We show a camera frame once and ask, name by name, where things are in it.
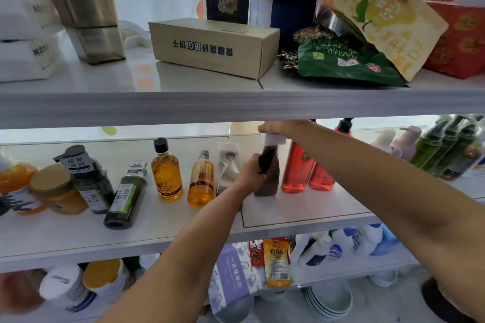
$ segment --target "yellow snack bag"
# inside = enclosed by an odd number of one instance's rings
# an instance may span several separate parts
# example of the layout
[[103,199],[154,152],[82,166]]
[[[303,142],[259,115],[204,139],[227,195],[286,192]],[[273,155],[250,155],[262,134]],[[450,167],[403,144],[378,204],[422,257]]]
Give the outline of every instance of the yellow snack bag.
[[410,82],[448,24],[423,0],[323,0]]
[[264,272],[269,287],[289,286],[293,280],[288,269],[289,242],[264,239]]

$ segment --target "red logo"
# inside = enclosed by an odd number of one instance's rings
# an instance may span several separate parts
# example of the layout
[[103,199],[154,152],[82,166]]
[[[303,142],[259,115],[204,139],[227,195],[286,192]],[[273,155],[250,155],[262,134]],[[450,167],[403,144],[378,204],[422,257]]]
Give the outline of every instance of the red logo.
[[381,67],[379,67],[379,65],[377,64],[367,64],[366,67],[372,71],[375,71],[376,73],[379,73],[381,71]]

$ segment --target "white box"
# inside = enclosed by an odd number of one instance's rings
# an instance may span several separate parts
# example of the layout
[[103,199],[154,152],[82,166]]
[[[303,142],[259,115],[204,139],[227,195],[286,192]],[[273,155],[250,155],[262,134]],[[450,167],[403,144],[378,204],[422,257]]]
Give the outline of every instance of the white box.
[[62,63],[57,35],[47,40],[0,42],[0,82],[46,79]]
[[0,0],[0,40],[46,39],[63,26],[52,0]]

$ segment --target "beige box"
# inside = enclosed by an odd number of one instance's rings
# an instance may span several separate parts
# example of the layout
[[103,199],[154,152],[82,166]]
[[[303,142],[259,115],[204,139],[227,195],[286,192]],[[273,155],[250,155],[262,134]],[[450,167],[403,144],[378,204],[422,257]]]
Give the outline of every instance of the beige box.
[[274,63],[279,29],[182,18],[150,22],[155,58],[258,79]]

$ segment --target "brown lid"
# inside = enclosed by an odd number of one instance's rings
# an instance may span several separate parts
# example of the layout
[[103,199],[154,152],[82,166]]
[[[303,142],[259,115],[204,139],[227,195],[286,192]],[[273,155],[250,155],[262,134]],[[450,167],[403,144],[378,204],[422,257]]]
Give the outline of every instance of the brown lid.
[[118,278],[118,272],[122,263],[121,259],[91,262],[84,271],[82,282],[88,289],[99,289],[113,283]]
[[62,164],[54,164],[39,170],[31,179],[31,188],[36,192],[51,192],[70,184],[71,174]]

